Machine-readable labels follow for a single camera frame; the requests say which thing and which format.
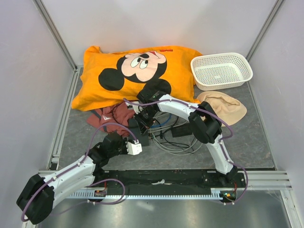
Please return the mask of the black network switch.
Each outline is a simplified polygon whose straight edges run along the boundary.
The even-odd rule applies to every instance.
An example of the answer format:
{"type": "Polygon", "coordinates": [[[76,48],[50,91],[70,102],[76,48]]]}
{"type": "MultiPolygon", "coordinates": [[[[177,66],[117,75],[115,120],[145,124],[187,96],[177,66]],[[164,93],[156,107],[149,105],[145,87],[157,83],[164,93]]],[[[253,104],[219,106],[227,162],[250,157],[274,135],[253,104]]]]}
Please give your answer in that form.
{"type": "Polygon", "coordinates": [[[137,137],[142,147],[149,146],[149,136],[147,129],[141,123],[138,123],[135,118],[128,120],[129,129],[137,137]]]}

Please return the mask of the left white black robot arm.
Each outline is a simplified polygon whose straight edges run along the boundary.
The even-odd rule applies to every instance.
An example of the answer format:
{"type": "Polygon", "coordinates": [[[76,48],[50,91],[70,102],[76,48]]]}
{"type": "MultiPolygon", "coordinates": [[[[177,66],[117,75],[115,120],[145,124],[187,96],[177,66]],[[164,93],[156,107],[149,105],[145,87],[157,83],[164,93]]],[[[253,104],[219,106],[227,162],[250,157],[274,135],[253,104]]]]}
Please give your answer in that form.
{"type": "Polygon", "coordinates": [[[92,185],[101,186],[104,182],[102,167],[112,157],[127,154],[132,143],[117,133],[110,133],[102,142],[89,146],[83,156],[62,170],[45,177],[39,174],[31,176],[16,201],[22,211],[21,220],[38,224],[73,192],[92,185]]]}

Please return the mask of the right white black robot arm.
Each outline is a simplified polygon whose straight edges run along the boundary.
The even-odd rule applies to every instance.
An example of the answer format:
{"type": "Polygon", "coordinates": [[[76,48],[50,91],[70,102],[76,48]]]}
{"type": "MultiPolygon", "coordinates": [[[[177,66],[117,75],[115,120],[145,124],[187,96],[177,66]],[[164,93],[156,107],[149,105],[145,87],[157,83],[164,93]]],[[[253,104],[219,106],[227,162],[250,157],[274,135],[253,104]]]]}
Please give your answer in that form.
{"type": "Polygon", "coordinates": [[[218,183],[228,187],[235,181],[238,169],[224,145],[221,126],[231,128],[216,115],[208,102],[190,103],[151,88],[141,90],[137,99],[138,102],[131,102],[126,98],[124,101],[133,107],[138,107],[135,119],[141,133],[152,127],[157,112],[170,113],[188,121],[194,137],[207,146],[214,160],[218,183]]]}

